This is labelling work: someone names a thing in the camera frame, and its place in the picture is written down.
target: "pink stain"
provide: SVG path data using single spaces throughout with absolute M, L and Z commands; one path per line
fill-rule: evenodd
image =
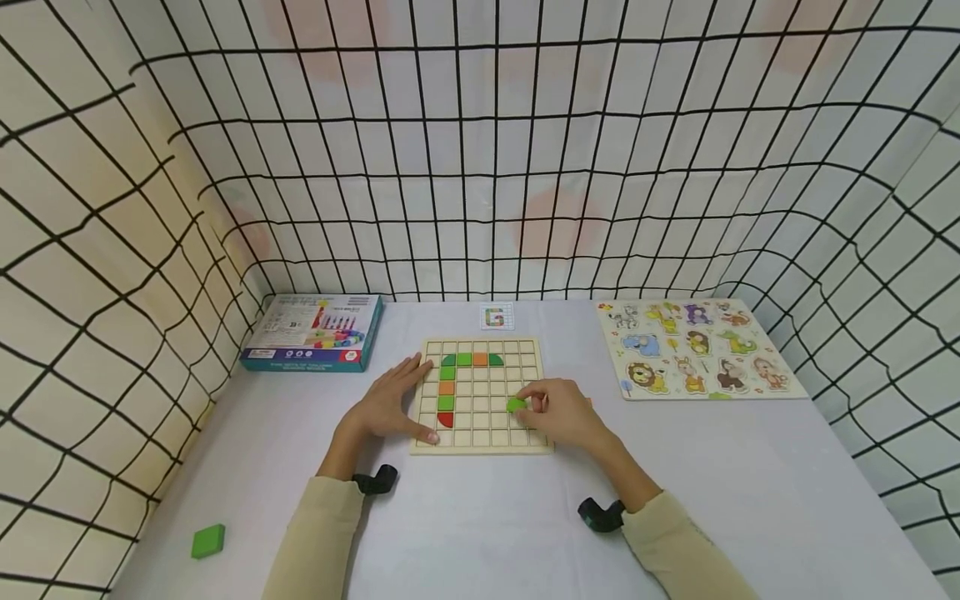
M 280 46 L 293 48 L 294 38 L 290 35 L 284 5 L 290 14 L 290 22 L 296 34 L 299 48 L 318 48 L 334 46 L 333 34 L 326 6 L 322 0 L 260 0 L 267 16 L 270 31 Z M 370 0 L 373 24 L 376 27 L 378 45 L 389 45 L 391 24 L 387 0 Z M 367 16 L 367 3 L 363 0 L 330 0 L 330 12 L 337 28 L 337 44 L 345 46 L 372 46 L 370 20 Z M 297 60 L 296 55 L 289 55 Z M 376 73 L 376 60 L 372 53 L 344 53 L 344 64 L 351 84 L 369 81 Z M 334 52 L 309 52 L 303 54 L 303 66 L 307 74 L 322 82 L 342 84 L 340 63 Z
M 573 59 L 570 52 L 564 55 L 557 52 L 541 52 L 538 66 L 537 51 L 534 48 L 508 48 L 500 51 L 499 81 L 504 87 L 529 93 L 533 90 L 534 72 L 537 73 L 538 96 L 544 93 L 562 93 L 567 96 L 572 85 Z M 586 99 L 603 101 L 609 75 L 610 58 L 595 53 L 584 53 L 580 57 L 580 70 L 577 73 L 576 89 L 578 103 Z M 484 58 L 484 79 L 492 83 L 496 72 L 496 58 L 488 53 Z
M 553 219 L 554 194 L 557 194 L 557 217 L 574 217 L 574 219 Z M 513 225 L 516 237 L 516 246 L 522 258 L 570 258 L 575 254 L 599 252 L 593 246 L 601 239 L 606 224 L 597 221 L 584 221 L 579 227 L 580 241 L 577 242 L 578 224 L 584 210 L 584 196 L 582 193 L 569 193 L 556 187 L 539 192 L 527 201 L 527 219 L 542 218 L 540 221 L 528 221 L 523 225 L 523 247 L 520 248 L 520 223 Z M 595 210 L 587 206 L 584 213 L 587 217 L 599 217 Z
M 236 218 L 237 223 L 240 224 L 246 224 L 253 220 L 253 215 L 239 207 L 233 208 L 233 216 Z M 273 256 L 274 243 L 271 239 L 270 231 L 267 229 L 268 227 L 269 225 L 265 223 L 241 225 L 240 231 L 242 232 L 242 237 L 240 235 L 230 236 L 233 238 L 233 244 L 238 250 L 241 266 L 244 270 L 249 269 L 255 262 L 269 260 Z
M 761 29 L 765 32 L 783 31 L 787 27 L 790 13 L 798 2 L 803 1 L 797 9 L 797 14 L 790 21 L 790 31 L 823 31 L 829 28 L 830 23 L 843 5 L 843 0 L 776 0 L 767 8 L 763 15 Z M 870 12 L 878 0 L 850 0 L 842 15 L 837 19 L 835 28 L 862 27 L 866 24 Z M 823 36 L 791 36 L 785 37 L 774 59 L 773 68 L 778 71 L 802 75 L 817 48 L 823 41 Z M 842 60 L 853 44 L 853 36 L 838 38 L 835 43 L 828 42 L 820 52 L 818 62 L 823 66 Z M 770 37 L 764 42 L 767 52 L 773 53 L 777 48 L 777 39 Z

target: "toy box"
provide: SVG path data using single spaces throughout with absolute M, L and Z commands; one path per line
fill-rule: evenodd
M 278 295 L 240 362 L 250 371 L 365 371 L 382 313 L 379 296 Z

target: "wooden grid board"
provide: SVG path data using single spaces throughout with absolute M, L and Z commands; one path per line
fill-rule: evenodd
M 602 300 L 594 306 L 628 400 L 806 397 L 740 300 Z
M 507 400 L 543 378 L 536 338 L 424 340 L 434 368 L 417 386 L 413 420 L 440 443 L 414 440 L 411 454 L 549 454 L 553 442 L 507 412 Z

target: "hand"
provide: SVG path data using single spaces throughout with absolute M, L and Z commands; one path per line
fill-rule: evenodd
M 534 381 L 516 397 L 532 398 L 533 405 L 533 410 L 517 410 L 517 420 L 542 431 L 554 442 L 590 450 L 612 435 L 577 384 L 569 379 Z
M 437 432 L 409 419 L 400 408 L 403 394 L 417 385 L 431 368 L 433 361 L 420 364 L 419 352 L 404 359 L 373 382 L 367 394 L 353 405 L 341 423 L 381 438 L 406 435 L 436 444 L 440 440 Z

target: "green block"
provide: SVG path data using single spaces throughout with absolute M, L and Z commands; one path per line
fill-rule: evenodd
M 519 398 L 512 397 L 507 400 L 507 412 L 513 413 L 515 410 L 526 408 L 527 403 Z
M 193 548 L 190 556 L 195 559 L 205 559 L 224 549 L 224 534 L 227 527 L 222 523 L 201 529 L 193 535 Z

